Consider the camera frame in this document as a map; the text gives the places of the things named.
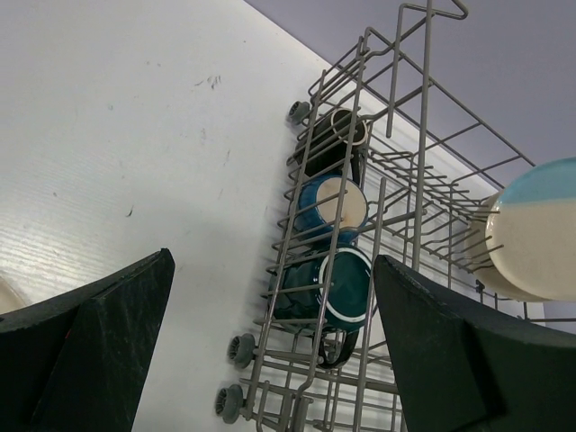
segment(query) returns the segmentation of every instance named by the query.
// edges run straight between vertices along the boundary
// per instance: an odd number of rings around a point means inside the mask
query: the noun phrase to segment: dish rack
[[[504,187],[494,171],[511,164],[517,167],[522,164],[525,169],[535,164],[430,76],[432,18],[463,20],[468,15],[461,1],[453,0],[452,3],[455,12],[434,9],[430,0],[426,6],[401,5],[395,41],[386,39],[374,28],[367,28],[358,42],[312,84],[308,92],[310,100],[297,102],[290,109],[290,120],[301,128],[297,140],[303,147],[288,159],[290,186],[283,195],[289,203],[288,212],[278,221],[282,236],[272,245],[277,252],[275,263],[266,269],[270,275],[278,277],[269,291],[261,293],[268,301],[268,308],[262,319],[254,321],[260,327],[258,338],[248,334],[235,337],[229,346],[230,359],[242,368],[252,363],[252,369],[249,376],[240,379],[240,384],[247,389],[246,394],[239,385],[219,392],[216,411],[227,423],[236,421],[241,415],[246,420],[254,420],[259,431],[298,432],[310,427],[322,431],[407,430],[385,335],[378,328],[378,318],[373,319],[370,313],[375,305],[372,280],[365,324],[359,338],[361,343],[345,366],[324,370],[319,365],[320,344],[338,350],[343,339],[341,334],[337,333],[331,340],[322,340],[320,332],[312,337],[298,336],[287,333],[283,327],[293,323],[314,324],[321,328],[325,322],[346,181],[341,183],[338,193],[328,198],[336,201],[337,208],[336,218],[331,222],[329,250],[322,252],[328,257],[328,264],[318,318],[275,319],[272,313],[277,298],[283,295],[283,271],[290,264],[309,259],[299,256],[298,252],[316,239],[304,238],[293,230],[294,220],[301,212],[296,203],[302,187],[335,167],[341,167],[342,178],[348,177],[353,158],[352,141],[359,122],[365,122],[369,132],[368,141],[355,157],[360,158],[359,185],[368,199],[370,212],[368,223],[358,229],[360,236],[356,245],[368,251],[373,261],[381,253],[396,256],[437,282],[477,296],[479,302],[496,309],[504,302],[517,303],[484,291],[473,272],[491,264],[488,253],[466,256],[466,249],[471,247],[465,247],[464,242],[478,234],[468,228],[470,221],[490,214],[490,209],[482,210],[482,202]],[[407,10],[424,13],[424,16],[402,31]],[[401,42],[420,27],[425,29],[422,66],[401,50]],[[397,95],[402,68],[416,72],[419,80],[406,94]],[[390,86],[387,96],[376,90],[381,86],[377,83],[385,78],[389,79]],[[469,124],[443,137],[430,130],[430,90],[450,101],[469,119]],[[418,99],[417,120],[405,107]],[[346,126],[343,125],[346,135],[337,141],[327,139],[320,145],[311,146],[314,126],[341,107],[350,110],[350,118],[346,120]],[[397,130],[415,131],[418,136],[416,139],[415,135],[411,143],[417,140],[418,145],[411,148],[410,144],[399,143],[401,139],[395,139]],[[485,166],[476,165],[453,145],[456,139],[466,138],[475,131],[490,134],[509,156]],[[341,160],[311,177],[304,174],[311,160],[342,142],[347,145]],[[296,161],[298,151],[301,163]],[[460,170],[453,170],[455,174],[449,175],[442,167],[429,163],[430,159],[441,158],[448,158],[449,165],[458,166]],[[528,305],[518,302],[517,306],[522,311],[518,317],[529,320]]]

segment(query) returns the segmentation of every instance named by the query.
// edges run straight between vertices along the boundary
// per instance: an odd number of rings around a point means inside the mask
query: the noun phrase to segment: rack wheel
[[[245,369],[254,358],[256,340],[250,333],[234,337],[228,345],[228,358],[236,367]]]
[[[240,409],[244,406],[242,387],[232,384],[228,389],[220,389],[216,396],[214,409],[216,415],[222,417],[224,423],[231,425],[238,420]]]
[[[309,103],[296,101],[290,107],[290,111],[288,112],[288,118],[292,123],[298,124],[301,123],[302,120],[304,120],[309,113],[310,113]]]

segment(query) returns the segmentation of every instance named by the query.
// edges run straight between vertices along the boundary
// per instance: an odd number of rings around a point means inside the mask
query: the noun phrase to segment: plate
[[[471,229],[471,232],[476,231],[476,233],[464,241],[464,247],[467,249],[465,255],[469,260],[477,261],[478,266],[482,265],[482,268],[473,272],[474,276],[498,295],[521,302],[545,302],[547,299],[524,292],[513,283],[510,283],[510,281],[500,273],[498,268],[496,268],[491,261],[488,247],[484,241],[486,222],[482,219],[492,208],[496,200],[498,200],[500,194],[501,193],[495,193],[493,196],[486,199],[482,203],[481,208],[474,213],[474,220],[470,222],[469,228]]]
[[[576,157],[537,166],[501,194],[488,217],[488,248],[521,290],[576,302]]]
[[[24,308],[26,303],[20,298],[10,285],[0,279],[0,315]]]

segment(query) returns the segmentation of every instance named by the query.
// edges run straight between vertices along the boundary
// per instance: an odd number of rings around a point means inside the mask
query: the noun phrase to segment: gray wire rack
[[[243,341],[242,349],[245,353],[248,352],[248,357],[243,355],[242,366],[252,359],[254,362],[250,376],[240,379],[240,383],[247,387],[245,399],[238,386],[223,389],[219,393],[216,408],[220,415],[225,416],[225,421],[233,422],[239,414],[245,419],[253,419],[256,430],[259,431],[266,428],[298,432],[306,427],[322,431],[407,430],[402,418],[400,396],[393,380],[392,364],[385,350],[385,338],[371,340],[371,336],[374,338],[374,326],[370,311],[375,304],[372,280],[361,344],[353,354],[350,364],[345,367],[332,371],[319,368],[320,343],[326,343],[321,341],[319,332],[313,337],[293,336],[288,335],[283,327],[297,323],[313,324],[320,328],[325,322],[347,182],[342,182],[338,193],[327,199],[335,200],[337,208],[335,220],[329,223],[333,225],[333,231],[328,234],[330,247],[326,252],[308,256],[297,254],[313,241],[321,236],[325,239],[327,235],[318,234],[313,238],[304,238],[301,233],[295,232],[294,220],[299,214],[295,203],[307,182],[334,167],[342,167],[342,177],[348,177],[352,158],[351,143],[359,122],[365,122],[369,130],[369,139],[358,155],[362,161],[360,186],[365,193],[370,189],[374,194],[370,201],[372,214],[367,226],[360,229],[359,245],[364,245],[364,248],[372,252],[373,261],[381,250],[385,250],[386,253],[400,257],[414,269],[428,272],[450,288],[469,290],[472,291],[471,295],[476,292],[480,302],[490,299],[490,304],[496,309],[500,302],[514,302],[485,292],[473,277],[475,270],[489,266],[491,261],[487,253],[481,256],[466,256],[469,247],[464,246],[464,241],[477,234],[468,228],[469,222],[479,215],[481,218],[487,216],[490,210],[478,213],[487,196],[471,191],[466,184],[471,181],[482,183],[493,187],[496,192],[504,186],[493,174],[495,168],[521,163],[529,169],[534,163],[430,76],[432,18],[441,16],[463,20],[468,15],[461,1],[452,0],[452,3],[456,13],[434,9],[431,0],[427,0],[426,6],[401,5],[395,41],[386,39],[371,27],[367,28],[358,42],[331,68],[324,70],[321,77],[312,84],[309,89],[310,102],[296,103],[292,107],[292,119],[301,120],[302,129],[297,140],[303,147],[288,159],[288,177],[292,184],[284,193],[288,212],[278,221],[282,236],[273,244],[273,249],[277,252],[275,263],[266,269],[276,278],[273,289],[261,294],[267,298],[268,308],[262,319],[255,320],[259,326],[258,340],[237,337],[231,345],[231,357],[237,356],[240,352],[239,343]],[[425,16],[403,31],[402,22],[407,10],[424,13]],[[401,50],[401,42],[420,27],[425,29],[422,67]],[[416,71],[421,81],[404,96],[398,97],[396,94],[401,65]],[[387,97],[374,88],[374,83],[385,76],[390,79],[390,93]],[[430,130],[428,94],[431,88],[435,88],[465,113],[470,123],[443,138]],[[403,109],[403,105],[418,98],[419,119],[415,119]],[[363,113],[368,104],[374,106],[374,101],[381,109]],[[350,114],[349,118],[342,119],[339,133],[341,138],[336,141],[325,139],[319,145],[312,146],[314,126],[344,106],[350,110]],[[394,118],[397,115],[419,131],[418,148],[414,151],[398,148],[391,140]],[[454,139],[480,129],[491,134],[500,146],[507,149],[510,156],[493,161],[487,166],[478,166],[451,145]],[[305,175],[307,164],[345,139],[348,144],[346,154],[341,160],[312,177]],[[439,173],[434,166],[427,165],[427,155],[439,149],[467,167],[465,174],[449,178],[448,175]],[[296,161],[297,152],[301,154],[301,163]],[[282,289],[284,270],[290,264],[324,256],[328,257],[328,265],[318,318],[275,319],[272,311],[276,300],[287,293],[287,290]],[[315,288],[318,286],[309,285],[290,290],[304,291]],[[527,304],[523,303],[521,307],[523,317],[519,318],[530,320]],[[281,349],[272,347],[272,341],[276,340],[276,337],[272,337],[273,334],[285,341],[283,345],[280,344]],[[342,335],[336,334],[329,343],[337,347],[341,338]],[[266,374],[274,376],[278,383],[266,379]],[[310,409],[315,401],[323,402],[323,409]],[[352,417],[351,423],[338,419],[338,412],[342,407],[347,408]]]

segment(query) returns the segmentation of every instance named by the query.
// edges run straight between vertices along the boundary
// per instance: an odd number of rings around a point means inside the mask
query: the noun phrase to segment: teal mug
[[[327,248],[310,251],[306,255],[317,255]],[[308,261],[291,265],[284,271],[282,289],[296,288],[313,284],[323,284],[326,279],[327,256],[311,258]],[[319,354],[324,357],[320,364],[325,369],[340,367],[354,351],[358,330],[365,323],[366,304],[370,287],[371,262],[366,254],[357,247],[338,244],[332,269],[331,287],[325,312],[326,323],[320,330],[323,335],[338,330],[346,332],[340,356],[335,361],[328,359],[323,347]],[[275,276],[270,283],[274,289]],[[274,306],[274,317],[278,320],[316,319],[320,314],[320,299],[323,288],[302,292],[279,294]],[[311,336],[318,331],[316,324],[283,324],[294,334]]]

